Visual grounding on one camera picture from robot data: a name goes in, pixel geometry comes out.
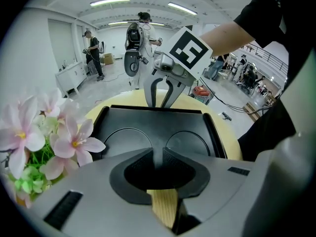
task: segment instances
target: round table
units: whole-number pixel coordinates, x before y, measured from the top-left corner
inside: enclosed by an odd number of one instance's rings
[[[159,107],[167,93],[167,90],[157,89],[157,104]],[[128,92],[123,92],[115,97],[111,97],[108,100],[103,101],[96,107],[94,107],[86,117],[92,119],[93,122],[98,117],[100,111],[104,106],[111,105],[129,105],[129,106],[148,106],[145,93],[143,89],[133,90]],[[209,113],[214,121],[218,134],[222,140],[225,147],[227,158],[233,160],[241,160],[241,150],[239,143],[233,134],[230,127],[225,123],[225,121],[218,116],[211,108],[205,104],[199,102],[198,100],[189,97],[185,94],[181,94],[178,99],[172,105],[172,108],[176,109],[187,109],[187,110],[200,110],[202,113]]]

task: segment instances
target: railing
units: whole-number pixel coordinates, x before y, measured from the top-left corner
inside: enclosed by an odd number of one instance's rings
[[[279,70],[281,73],[287,76],[288,66],[284,62],[282,62],[280,59],[276,58],[274,55],[270,54],[269,52],[253,44],[247,44],[243,46],[242,49],[250,53],[253,53],[256,56],[259,56],[261,59],[266,60],[267,62],[271,64],[273,68]]]

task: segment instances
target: ceiling light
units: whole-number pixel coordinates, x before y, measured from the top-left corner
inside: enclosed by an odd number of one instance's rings
[[[150,24],[152,24],[152,25],[158,25],[158,26],[164,26],[164,24],[161,24],[161,23],[150,22]]]
[[[172,6],[172,7],[175,7],[175,8],[177,8],[177,9],[180,9],[180,10],[184,10],[184,11],[186,11],[186,12],[192,14],[192,15],[197,15],[196,12],[194,12],[194,11],[192,11],[192,10],[189,10],[189,9],[186,9],[186,8],[180,6],[180,5],[175,4],[175,3],[170,2],[170,3],[168,3],[168,5],[169,5],[169,6]]]
[[[108,25],[116,25],[116,24],[126,24],[128,23],[127,21],[122,21],[122,22],[113,22],[113,23],[109,23]]]
[[[97,1],[97,2],[91,2],[90,5],[91,6],[98,6],[98,5],[102,5],[102,4],[105,4],[105,3],[123,2],[123,1],[130,1],[130,0],[101,0],[101,1]]]

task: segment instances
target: black tray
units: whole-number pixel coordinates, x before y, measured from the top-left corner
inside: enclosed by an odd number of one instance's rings
[[[107,146],[92,153],[93,160],[144,148],[162,152],[165,147],[227,158],[211,116],[195,110],[111,105],[101,110],[91,136]]]

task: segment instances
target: white ceiling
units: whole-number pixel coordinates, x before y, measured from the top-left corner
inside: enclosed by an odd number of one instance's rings
[[[192,24],[221,24],[235,19],[251,0],[130,0],[130,2],[112,3],[91,7],[98,0],[32,0],[28,6],[49,8],[89,22],[100,28],[110,22],[137,19],[137,13],[149,12],[153,22],[165,23],[171,27]],[[191,9],[198,14],[186,12],[168,6],[174,2]]]

